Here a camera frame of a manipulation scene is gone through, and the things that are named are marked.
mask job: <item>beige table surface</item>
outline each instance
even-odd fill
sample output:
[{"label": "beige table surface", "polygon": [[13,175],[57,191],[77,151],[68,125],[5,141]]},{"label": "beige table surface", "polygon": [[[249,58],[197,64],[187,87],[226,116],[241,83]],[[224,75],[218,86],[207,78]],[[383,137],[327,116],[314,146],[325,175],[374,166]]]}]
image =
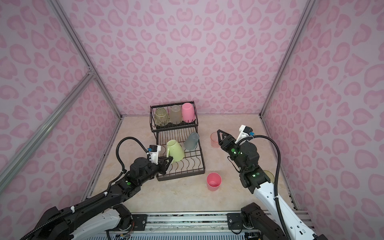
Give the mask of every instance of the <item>beige table surface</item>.
[{"label": "beige table surface", "polygon": [[[265,135],[258,115],[202,115],[199,116],[198,133],[205,161],[205,174],[183,177],[179,179],[147,181],[141,191],[124,202],[131,212],[194,212],[194,211],[231,211],[240,210],[249,203],[255,202],[262,209],[264,205],[254,197],[248,189],[242,187],[238,173],[227,160],[227,153],[221,148],[213,148],[210,144],[211,133],[221,129],[237,138],[239,127],[244,124],[253,129],[255,134]],[[117,143],[124,137],[136,137],[145,147],[156,144],[155,137],[149,127],[149,117],[125,117],[111,152],[98,178],[93,195],[105,190],[108,182],[121,171],[115,150]],[[259,165],[263,170],[275,174],[276,160],[270,144],[266,139],[253,139],[260,155]],[[137,157],[146,157],[141,147],[131,140],[125,141],[120,147],[120,158],[126,168]],[[211,172],[222,177],[222,184],[217,191],[207,189],[206,178]],[[292,208],[284,180],[280,174],[279,194]]]}]

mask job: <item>light green mug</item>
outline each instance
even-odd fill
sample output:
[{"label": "light green mug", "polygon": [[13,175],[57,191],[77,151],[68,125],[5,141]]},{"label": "light green mug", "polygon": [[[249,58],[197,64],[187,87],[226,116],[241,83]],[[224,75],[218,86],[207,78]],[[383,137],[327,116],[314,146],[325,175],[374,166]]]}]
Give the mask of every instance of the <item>light green mug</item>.
[{"label": "light green mug", "polygon": [[180,143],[175,139],[169,140],[167,142],[167,157],[173,157],[172,162],[178,162],[181,159],[185,158],[185,153]]}]

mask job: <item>black mounting plate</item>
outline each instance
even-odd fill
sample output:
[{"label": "black mounting plate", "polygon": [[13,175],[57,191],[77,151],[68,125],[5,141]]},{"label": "black mounting plate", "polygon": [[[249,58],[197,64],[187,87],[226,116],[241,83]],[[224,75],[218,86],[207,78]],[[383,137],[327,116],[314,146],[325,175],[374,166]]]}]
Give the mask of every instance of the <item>black mounting plate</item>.
[{"label": "black mounting plate", "polygon": [[241,230],[243,229],[243,218],[241,213],[227,214],[227,223],[229,230]]},{"label": "black mounting plate", "polygon": [[132,214],[133,222],[135,222],[133,231],[144,231],[147,225],[147,217],[147,214]]}]

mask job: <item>dish rack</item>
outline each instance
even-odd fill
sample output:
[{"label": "dish rack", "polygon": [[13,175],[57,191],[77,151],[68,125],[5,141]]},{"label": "dish rack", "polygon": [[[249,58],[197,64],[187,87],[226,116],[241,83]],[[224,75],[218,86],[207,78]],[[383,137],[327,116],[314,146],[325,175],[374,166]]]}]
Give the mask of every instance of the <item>dish rack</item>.
[{"label": "dish rack", "polygon": [[[181,122],[179,124],[173,124],[169,122],[165,126],[157,126],[155,125],[155,112],[157,108],[164,108],[169,111],[171,106],[173,105],[183,105],[184,103],[191,103],[195,110],[195,116],[196,119],[193,122]],[[151,131],[154,133],[154,136],[156,138],[156,144],[161,145],[161,152],[159,154],[159,159],[166,158],[167,156],[167,142],[169,140],[175,139],[177,142],[180,143],[180,145],[184,148],[184,142],[187,140],[188,136],[193,133],[197,132],[198,127],[198,119],[197,119],[197,112],[196,112],[196,106],[195,102],[183,102],[183,103],[172,103],[172,104],[163,104],[163,105],[156,105],[151,106],[151,116],[150,116],[150,126]],[[184,150],[185,152],[185,158],[178,162],[174,162],[171,164],[171,166],[168,168],[167,173],[157,174],[156,178],[158,181],[165,181],[165,180],[171,180],[181,177],[189,177],[199,174],[205,173],[205,163],[204,163],[204,157],[201,150],[200,140],[197,143],[197,147],[192,150]]]}]

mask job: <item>pink heart patterned wall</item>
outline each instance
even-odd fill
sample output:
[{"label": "pink heart patterned wall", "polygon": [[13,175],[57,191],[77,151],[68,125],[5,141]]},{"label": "pink heart patterned wall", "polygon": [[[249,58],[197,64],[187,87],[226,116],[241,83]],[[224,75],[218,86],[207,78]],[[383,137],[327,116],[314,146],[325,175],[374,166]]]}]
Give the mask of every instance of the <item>pink heart patterned wall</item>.
[{"label": "pink heart patterned wall", "polygon": [[0,3],[0,172],[85,75],[44,0]]},{"label": "pink heart patterned wall", "polygon": [[304,0],[63,0],[124,114],[259,113]]},{"label": "pink heart patterned wall", "polygon": [[91,82],[0,196],[0,239],[20,239],[45,210],[79,203],[116,123]]},{"label": "pink heart patterned wall", "polygon": [[321,0],[266,124],[328,239],[384,238],[384,2]]}]

